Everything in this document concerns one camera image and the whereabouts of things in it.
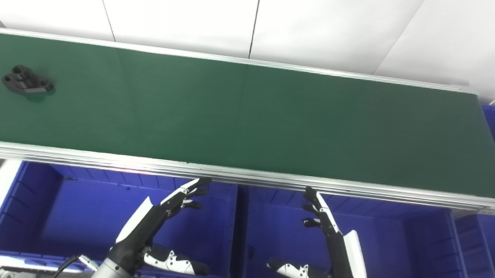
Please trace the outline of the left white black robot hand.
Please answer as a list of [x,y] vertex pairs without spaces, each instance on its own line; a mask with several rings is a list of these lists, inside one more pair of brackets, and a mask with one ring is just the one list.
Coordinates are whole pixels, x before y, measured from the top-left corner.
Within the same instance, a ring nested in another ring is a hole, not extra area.
[[210,183],[211,178],[193,179],[176,188],[156,205],[152,204],[149,197],[146,198],[119,232],[103,264],[130,276],[135,275],[144,265],[173,273],[207,276],[207,265],[154,244],[153,239],[166,220],[173,218],[182,209],[201,209],[201,203],[192,198],[207,195],[208,190],[204,186]]

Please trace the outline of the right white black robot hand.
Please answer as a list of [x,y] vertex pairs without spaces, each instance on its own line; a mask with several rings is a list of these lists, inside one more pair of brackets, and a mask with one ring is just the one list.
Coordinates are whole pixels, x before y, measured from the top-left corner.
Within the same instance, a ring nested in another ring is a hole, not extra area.
[[304,218],[305,227],[320,228],[325,236],[331,267],[329,270],[309,263],[302,264],[270,258],[266,265],[287,278],[367,278],[364,255],[356,230],[343,234],[338,227],[333,212],[326,201],[312,187],[306,187],[304,198],[308,204],[302,209],[314,214],[314,218]]

